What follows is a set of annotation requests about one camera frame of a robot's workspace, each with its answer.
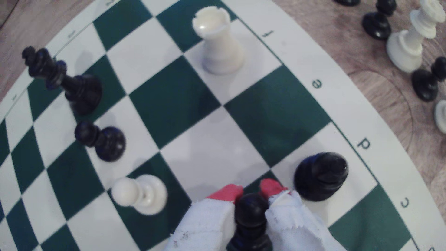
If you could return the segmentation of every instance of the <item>chess piece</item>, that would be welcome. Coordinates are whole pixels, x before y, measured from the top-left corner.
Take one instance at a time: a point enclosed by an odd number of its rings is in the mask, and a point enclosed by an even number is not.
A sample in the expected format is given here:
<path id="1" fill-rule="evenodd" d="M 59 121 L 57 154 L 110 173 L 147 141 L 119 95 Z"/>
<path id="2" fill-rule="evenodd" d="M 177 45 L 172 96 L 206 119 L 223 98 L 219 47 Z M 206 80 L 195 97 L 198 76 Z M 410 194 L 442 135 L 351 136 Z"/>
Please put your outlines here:
<path id="1" fill-rule="evenodd" d="M 423 101 L 433 101 L 438 95 L 438 82 L 446 79 L 446 58 L 439 57 L 431 67 L 431 71 L 416 70 L 412 74 L 412 86 L 415 93 Z"/>
<path id="2" fill-rule="evenodd" d="M 342 4 L 344 6 L 356 6 L 361 0 L 335 0 L 338 4 Z"/>
<path id="3" fill-rule="evenodd" d="M 122 178 L 111 190 L 113 200 L 120 206 L 133 206 L 141 214 L 161 212 L 167 202 L 167 189 L 156 176 L 141 175 L 136 180 Z"/>
<path id="4" fill-rule="evenodd" d="M 244 52 L 230 31 L 228 12 L 215 6 L 205 7 L 195 14 L 192 26 L 204 39 L 203 67 L 211 74 L 229 74 L 240 69 Z"/>
<path id="5" fill-rule="evenodd" d="M 88 121 L 81 121 L 74 130 L 76 140 L 87 147 L 95 147 L 98 157 L 107 162 L 119 159 L 125 150 L 125 137 L 121 130 L 109 126 L 102 131 Z"/>
<path id="6" fill-rule="evenodd" d="M 25 59 L 25 65 L 29 67 L 28 73 L 31 77 L 45 79 L 48 90 L 61 87 L 65 91 L 65 97 L 75 114 L 90 114 L 98 106 L 102 97 L 102 86 L 97 77 L 67 76 L 65 62 L 54 61 L 45 48 L 36 52 L 33 47 L 27 47 L 23 50 L 22 57 Z"/>
<path id="7" fill-rule="evenodd" d="M 392 28 L 387 17 L 393 15 L 396 10 L 395 0 L 378 0 L 376 3 L 378 12 L 368 13 L 364 16 L 362 26 L 367 34 L 378 40 L 387 40 L 392 33 Z"/>
<path id="8" fill-rule="evenodd" d="M 410 73 L 420 68 L 424 38 L 437 35 L 437 23 L 446 20 L 446 14 L 438 0 L 421 0 L 421 8 L 410 13 L 412 27 L 393 33 L 387 41 L 387 54 L 400 70 Z"/>
<path id="9" fill-rule="evenodd" d="M 228 251 L 270 251 L 273 243 L 266 231 L 268 202 L 257 193 L 245 194 L 235 206 L 237 229 Z"/>
<path id="10" fill-rule="evenodd" d="M 304 159 L 294 173 L 294 187 L 305 199 L 323 201 L 338 191 L 347 179 L 347 161 L 325 152 Z"/>

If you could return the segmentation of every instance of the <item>white rook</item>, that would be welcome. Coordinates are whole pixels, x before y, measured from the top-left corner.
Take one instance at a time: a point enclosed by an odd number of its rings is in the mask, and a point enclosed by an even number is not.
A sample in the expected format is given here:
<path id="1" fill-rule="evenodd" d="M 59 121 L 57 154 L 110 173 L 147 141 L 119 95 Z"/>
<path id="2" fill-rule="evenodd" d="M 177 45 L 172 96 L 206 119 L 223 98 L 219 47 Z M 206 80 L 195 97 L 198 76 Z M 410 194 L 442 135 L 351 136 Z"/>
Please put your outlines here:
<path id="1" fill-rule="evenodd" d="M 136 180 L 127 177 L 117 180 L 111 196 L 120 206 L 133 206 L 139 213 L 152 215 L 166 205 L 167 189 L 158 177 L 141 175 Z"/>
<path id="2" fill-rule="evenodd" d="M 387 54 L 393 64 L 404 72 L 420 68 L 424 38 L 437 35 L 437 23 L 443 23 L 446 13 L 438 0 L 421 0 L 421 8 L 410 13 L 412 27 L 393 33 L 387 40 Z"/>
<path id="3" fill-rule="evenodd" d="M 204 39 L 203 68 L 211 74 L 229 74 L 243 65 L 244 52 L 230 25 L 228 12 L 216 6 L 199 10 L 192 20 L 195 32 Z"/>

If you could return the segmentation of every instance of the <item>black piece top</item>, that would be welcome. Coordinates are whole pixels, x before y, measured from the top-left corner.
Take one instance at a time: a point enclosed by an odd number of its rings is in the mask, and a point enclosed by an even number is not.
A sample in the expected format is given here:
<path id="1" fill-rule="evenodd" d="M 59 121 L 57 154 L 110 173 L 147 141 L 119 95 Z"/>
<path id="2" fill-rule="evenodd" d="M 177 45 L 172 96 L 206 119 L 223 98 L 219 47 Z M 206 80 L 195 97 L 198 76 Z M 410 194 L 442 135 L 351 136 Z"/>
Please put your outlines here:
<path id="1" fill-rule="evenodd" d="M 391 16 L 396 10 L 395 0 L 378 0 L 376 8 L 384 15 Z"/>
<path id="2" fill-rule="evenodd" d="M 439 81 L 446 79 L 446 58 L 439 57 L 431 67 L 432 74 L 434 74 Z"/>
<path id="3" fill-rule="evenodd" d="M 244 227 L 259 227 L 266 223 L 268 207 L 268 202 L 257 193 L 243 195 L 235 207 L 235 221 Z"/>
<path id="4" fill-rule="evenodd" d="M 101 130 L 89 121 L 81 121 L 74 130 L 74 137 L 81 144 L 92 147 L 96 144 Z"/>

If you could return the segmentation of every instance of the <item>wooden table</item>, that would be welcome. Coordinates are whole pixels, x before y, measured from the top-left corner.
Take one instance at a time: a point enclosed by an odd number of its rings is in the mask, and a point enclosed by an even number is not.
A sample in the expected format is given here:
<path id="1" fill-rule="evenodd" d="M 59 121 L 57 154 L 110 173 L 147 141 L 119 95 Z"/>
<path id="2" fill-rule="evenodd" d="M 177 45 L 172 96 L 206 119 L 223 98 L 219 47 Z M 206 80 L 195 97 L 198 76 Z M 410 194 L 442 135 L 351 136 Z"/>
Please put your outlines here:
<path id="1" fill-rule="evenodd" d="M 25 69 L 21 52 L 26 46 L 44 47 L 73 17 L 93 0 L 19 0 L 0 29 L 0 99 Z M 274 0 L 351 77 L 407 150 L 446 221 L 446 136 L 435 126 L 433 109 L 446 99 L 444 83 L 435 102 L 420 101 L 412 90 L 410 75 L 392 65 L 385 43 L 362 29 L 365 13 L 376 11 L 375 0 L 344 7 L 332 0 Z M 440 0 L 446 6 L 446 0 Z M 390 18 L 394 31 L 410 27 L 409 12 L 417 0 L 399 0 Z M 423 67 L 446 55 L 446 24 L 437 26 L 437 37 L 425 40 Z"/>

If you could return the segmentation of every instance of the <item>black pawn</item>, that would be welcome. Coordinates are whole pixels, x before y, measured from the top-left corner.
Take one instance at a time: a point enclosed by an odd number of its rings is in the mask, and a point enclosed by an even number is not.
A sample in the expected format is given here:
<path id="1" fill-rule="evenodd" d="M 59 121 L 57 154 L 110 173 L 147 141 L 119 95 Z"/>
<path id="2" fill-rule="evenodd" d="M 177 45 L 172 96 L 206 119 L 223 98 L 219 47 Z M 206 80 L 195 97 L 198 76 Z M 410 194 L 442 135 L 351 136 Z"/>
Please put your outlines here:
<path id="1" fill-rule="evenodd" d="M 88 147 L 95 147 L 98 157 L 107 162 L 119 159 L 125 150 L 125 137 L 121 130 L 109 126 L 102 131 L 88 121 L 81 121 L 74 130 L 76 140 Z"/>
<path id="2" fill-rule="evenodd" d="M 342 4 L 344 6 L 356 6 L 358 5 L 361 0 L 335 0 L 336 3 Z"/>
<path id="3" fill-rule="evenodd" d="M 272 251 L 273 243 L 266 231 L 265 211 L 268 202 L 257 193 L 243 195 L 235 206 L 237 230 L 228 251 Z"/>
<path id="4" fill-rule="evenodd" d="M 99 105 L 102 98 L 100 80 L 92 75 L 70 77 L 66 75 L 64 61 L 54 61 L 48 50 L 42 48 L 36 52 L 27 47 L 22 52 L 28 73 L 33 78 L 46 81 L 46 88 L 54 90 L 61 87 L 73 112 L 79 116 L 90 114 Z"/>
<path id="5" fill-rule="evenodd" d="M 323 201 L 341 188 L 348 175 L 347 161 L 333 152 L 304 159 L 294 173 L 294 187 L 305 199 Z"/>
<path id="6" fill-rule="evenodd" d="M 426 102 L 437 98 L 438 82 L 446 79 L 446 58 L 437 58 L 431 67 L 431 71 L 416 70 L 412 73 L 413 89 L 418 97 Z"/>
<path id="7" fill-rule="evenodd" d="M 393 15 L 396 10 L 396 1 L 378 0 L 376 8 L 378 12 L 368 13 L 364 16 L 362 25 L 372 38 L 387 40 L 392 34 L 392 28 L 387 17 Z"/>

